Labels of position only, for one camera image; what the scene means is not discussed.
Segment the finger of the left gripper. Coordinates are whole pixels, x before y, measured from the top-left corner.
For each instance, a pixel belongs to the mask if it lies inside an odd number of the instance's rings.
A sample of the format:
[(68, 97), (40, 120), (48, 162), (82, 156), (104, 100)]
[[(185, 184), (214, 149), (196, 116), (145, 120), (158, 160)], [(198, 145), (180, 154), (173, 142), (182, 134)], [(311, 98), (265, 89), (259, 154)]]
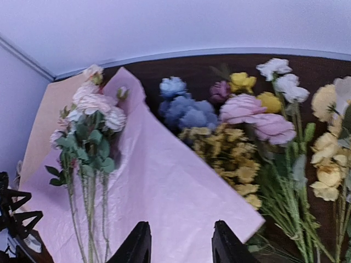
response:
[(32, 197), (30, 192), (9, 188), (9, 176), (1, 172), (1, 231), (7, 229), (13, 238), (27, 238), (36, 224), (43, 218), (42, 211), (16, 211)]

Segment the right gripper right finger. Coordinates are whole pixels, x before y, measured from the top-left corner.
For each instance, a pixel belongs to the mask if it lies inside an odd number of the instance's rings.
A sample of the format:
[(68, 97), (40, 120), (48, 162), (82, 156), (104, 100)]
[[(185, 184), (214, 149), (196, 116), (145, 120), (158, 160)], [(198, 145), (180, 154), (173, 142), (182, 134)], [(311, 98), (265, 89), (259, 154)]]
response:
[(214, 224), (212, 257), (213, 262), (252, 262), (251, 253), (223, 220), (218, 220)]

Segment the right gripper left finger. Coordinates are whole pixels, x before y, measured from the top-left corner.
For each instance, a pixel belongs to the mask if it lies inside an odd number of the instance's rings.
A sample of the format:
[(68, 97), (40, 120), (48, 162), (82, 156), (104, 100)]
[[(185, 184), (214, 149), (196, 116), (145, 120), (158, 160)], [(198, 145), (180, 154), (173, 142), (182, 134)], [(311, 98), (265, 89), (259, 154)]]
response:
[(123, 241), (107, 263), (150, 263), (151, 230), (146, 221), (140, 221)]

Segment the purple pink wrapping paper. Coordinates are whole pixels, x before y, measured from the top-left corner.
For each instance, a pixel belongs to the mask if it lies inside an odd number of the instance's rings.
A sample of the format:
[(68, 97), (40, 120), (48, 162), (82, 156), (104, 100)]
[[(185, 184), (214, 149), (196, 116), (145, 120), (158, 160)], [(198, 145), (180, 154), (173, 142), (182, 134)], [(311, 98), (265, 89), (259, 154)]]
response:
[[(263, 217), (150, 112), (140, 81), (121, 68), (104, 88), (129, 90), (121, 107), (127, 123), (116, 145), (117, 171), (109, 179), (107, 235), (115, 252), (140, 221), (151, 227), (152, 262), (211, 262), (214, 223), (224, 220), (246, 242)], [(21, 190), (32, 194), (28, 211), (40, 210), (36, 228), (55, 262), (81, 262), (65, 187), (50, 185), (51, 149)]]

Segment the white rose stem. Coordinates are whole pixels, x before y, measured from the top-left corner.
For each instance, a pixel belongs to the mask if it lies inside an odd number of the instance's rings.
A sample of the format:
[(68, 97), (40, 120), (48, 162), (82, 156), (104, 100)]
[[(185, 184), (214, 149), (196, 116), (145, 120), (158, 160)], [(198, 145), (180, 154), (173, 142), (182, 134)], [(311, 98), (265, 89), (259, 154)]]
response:
[(275, 94), (283, 105), (283, 115), (286, 117), (287, 113), (290, 113), (297, 129), (298, 149), (306, 153), (308, 140), (303, 131), (300, 105), (307, 100), (310, 92), (299, 86), (299, 77), (292, 73), (286, 59), (272, 58), (257, 65), (256, 69), (272, 84)]

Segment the yellow rose stem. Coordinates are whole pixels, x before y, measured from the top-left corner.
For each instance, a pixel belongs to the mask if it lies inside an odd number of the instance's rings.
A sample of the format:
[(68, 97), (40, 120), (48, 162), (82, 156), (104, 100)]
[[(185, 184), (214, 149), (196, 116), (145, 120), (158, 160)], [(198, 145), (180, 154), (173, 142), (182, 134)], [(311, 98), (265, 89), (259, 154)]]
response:
[(315, 197), (334, 203), (334, 260), (350, 262), (350, 250), (342, 252), (344, 240), (350, 239), (350, 77), (319, 88), (311, 106), (314, 116), (328, 127), (312, 147), (317, 180), (310, 187)]

